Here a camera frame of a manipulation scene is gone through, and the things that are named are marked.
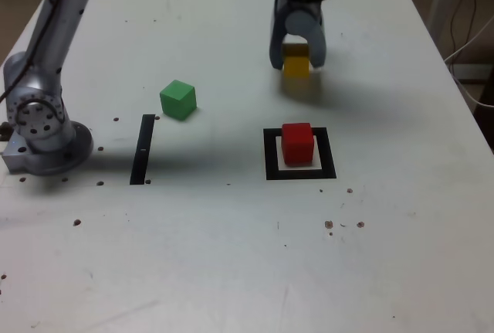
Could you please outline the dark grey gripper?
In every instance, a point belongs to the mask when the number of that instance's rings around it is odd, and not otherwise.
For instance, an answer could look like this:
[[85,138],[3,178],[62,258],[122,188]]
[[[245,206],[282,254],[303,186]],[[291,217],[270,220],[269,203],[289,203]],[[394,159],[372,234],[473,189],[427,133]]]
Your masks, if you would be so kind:
[[327,41],[321,2],[275,0],[275,7],[269,41],[269,59],[272,67],[276,70],[283,68],[283,41],[286,35],[290,34],[306,40],[310,64],[313,68],[322,68],[327,57]]

